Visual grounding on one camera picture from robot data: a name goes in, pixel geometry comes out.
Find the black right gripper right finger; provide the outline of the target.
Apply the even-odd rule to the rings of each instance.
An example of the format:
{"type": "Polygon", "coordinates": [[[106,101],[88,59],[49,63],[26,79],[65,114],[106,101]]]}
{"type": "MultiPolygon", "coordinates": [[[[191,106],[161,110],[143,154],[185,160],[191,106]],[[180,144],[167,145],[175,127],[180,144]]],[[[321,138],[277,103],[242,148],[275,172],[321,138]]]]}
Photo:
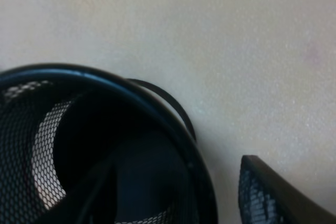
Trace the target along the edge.
{"type": "Polygon", "coordinates": [[[242,156],[238,206],[242,223],[335,223],[256,155],[242,156]]]}

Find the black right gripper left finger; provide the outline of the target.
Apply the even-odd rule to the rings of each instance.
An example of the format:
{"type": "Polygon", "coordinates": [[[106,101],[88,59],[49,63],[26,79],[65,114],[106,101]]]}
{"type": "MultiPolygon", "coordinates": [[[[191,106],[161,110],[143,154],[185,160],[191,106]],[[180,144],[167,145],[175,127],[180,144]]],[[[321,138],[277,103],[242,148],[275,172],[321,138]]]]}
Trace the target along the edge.
{"type": "Polygon", "coordinates": [[[93,175],[82,223],[177,223],[183,162],[170,140],[81,144],[76,179],[93,175]]]}

